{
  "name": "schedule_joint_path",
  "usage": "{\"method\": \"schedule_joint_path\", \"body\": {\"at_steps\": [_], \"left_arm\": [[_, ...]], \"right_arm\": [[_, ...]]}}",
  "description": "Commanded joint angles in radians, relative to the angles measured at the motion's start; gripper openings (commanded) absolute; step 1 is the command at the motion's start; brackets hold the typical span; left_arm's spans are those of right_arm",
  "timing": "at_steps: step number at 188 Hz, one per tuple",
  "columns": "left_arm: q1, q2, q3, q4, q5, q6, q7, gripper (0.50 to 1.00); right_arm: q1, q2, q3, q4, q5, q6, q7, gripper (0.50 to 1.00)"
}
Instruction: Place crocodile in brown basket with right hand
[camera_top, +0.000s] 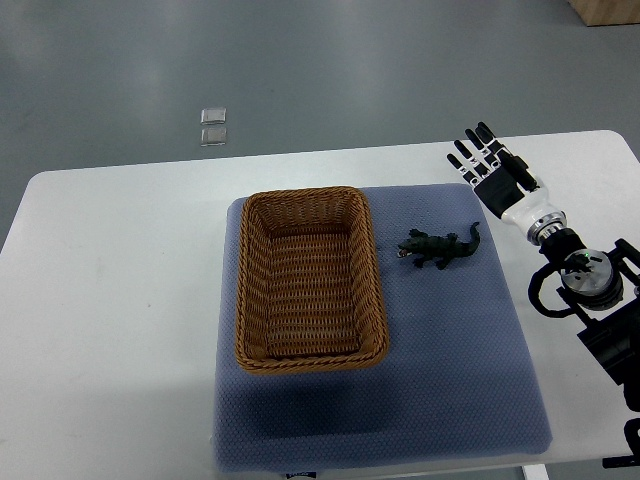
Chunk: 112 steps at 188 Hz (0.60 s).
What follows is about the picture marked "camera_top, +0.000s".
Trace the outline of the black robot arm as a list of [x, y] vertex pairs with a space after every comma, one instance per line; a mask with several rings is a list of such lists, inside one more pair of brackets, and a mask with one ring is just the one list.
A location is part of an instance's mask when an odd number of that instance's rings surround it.
[[[542, 221], [530, 242], [540, 248], [547, 264], [535, 272], [528, 287], [531, 305], [555, 319], [577, 316], [585, 326], [578, 338], [609, 375], [623, 388], [627, 407], [639, 410], [639, 300], [625, 305], [624, 282], [639, 288], [639, 251], [624, 239], [603, 252], [587, 248], [579, 235], [559, 219]], [[544, 306], [540, 293], [552, 274], [560, 277], [557, 293], [566, 307]]]

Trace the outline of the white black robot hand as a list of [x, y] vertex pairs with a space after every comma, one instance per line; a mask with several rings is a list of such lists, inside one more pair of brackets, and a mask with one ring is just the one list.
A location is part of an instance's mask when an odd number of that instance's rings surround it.
[[533, 245], [567, 227], [566, 215], [549, 202], [546, 186], [483, 122], [456, 140], [447, 160], [481, 203], [503, 223], [519, 229]]

